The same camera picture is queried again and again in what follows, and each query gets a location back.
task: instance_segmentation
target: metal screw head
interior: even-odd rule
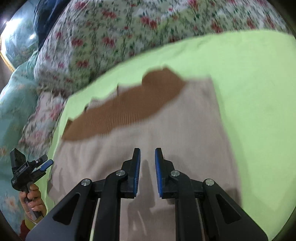
[[[207,179],[205,181],[205,183],[208,185],[208,186],[213,186],[215,184],[214,180],[213,179]]]
[[[125,172],[124,170],[118,170],[118,171],[116,172],[116,175],[121,177],[121,176],[123,176],[125,173],[126,173],[126,172]]]
[[[81,185],[82,186],[88,186],[91,183],[91,181],[89,179],[83,179],[81,181]]]
[[[170,174],[171,174],[173,177],[177,177],[177,176],[180,175],[180,172],[177,171],[177,170],[173,170],[173,171],[170,172]]]

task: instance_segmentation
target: finger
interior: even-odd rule
[[[41,204],[44,205],[42,199],[41,198],[38,198],[38,199],[35,199],[34,201],[29,202],[28,203],[28,206],[30,208],[32,208],[32,210],[33,210],[33,207],[38,206],[38,205],[41,205]]]
[[[27,207],[26,202],[25,202],[26,196],[27,196],[27,194],[25,192],[20,192],[19,193],[19,200],[20,200],[20,203],[21,203],[22,208],[24,209],[24,211],[29,212],[29,208]]]
[[[19,193],[19,200],[21,204],[25,203],[25,198],[27,197],[27,194],[25,192],[20,192]]]
[[[28,199],[33,200],[34,198],[41,198],[41,192],[39,190],[28,193]]]
[[[30,186],[30,190],[31,190],[31,191],[37,191],[37,190],[39,190],[39,187],[38,187],[36,184],[32,184],[32,185]]]
[[[42,205],[42,204],[33,207],[32,210],[35,211],[35,212],[38,212],[38,211],[42,212],[43,216],[46,215],[46,207],[44,205]]]

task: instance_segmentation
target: gold picture frame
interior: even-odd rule
[[[2,53],[1,47],[2,47],[2,36],[0,36],[0,56],[3,59],[4,63],[6,64],[6,66],[11,70],[11,72],[14,72],[15,71],[14,66],[8,60],[8,58]]]

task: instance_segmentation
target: green bedsheet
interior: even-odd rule
[[[185,78],[211,76],[224,127],[242,181],[244,210],[275,237],[296,205],[296,40],[273,31],[233,32],[191,38],[118,65],[73,95],[54,134],[53,157],[67,119],[92,97],[117,84],[139,83],[150,69],[168,66]],[[46,179],[38,183],[46,197]]]

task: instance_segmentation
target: dark blue cloth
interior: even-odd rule
[[[40,0],[35,8],[34,30],[38,35],[40,50],[55,22],[70,0]]]

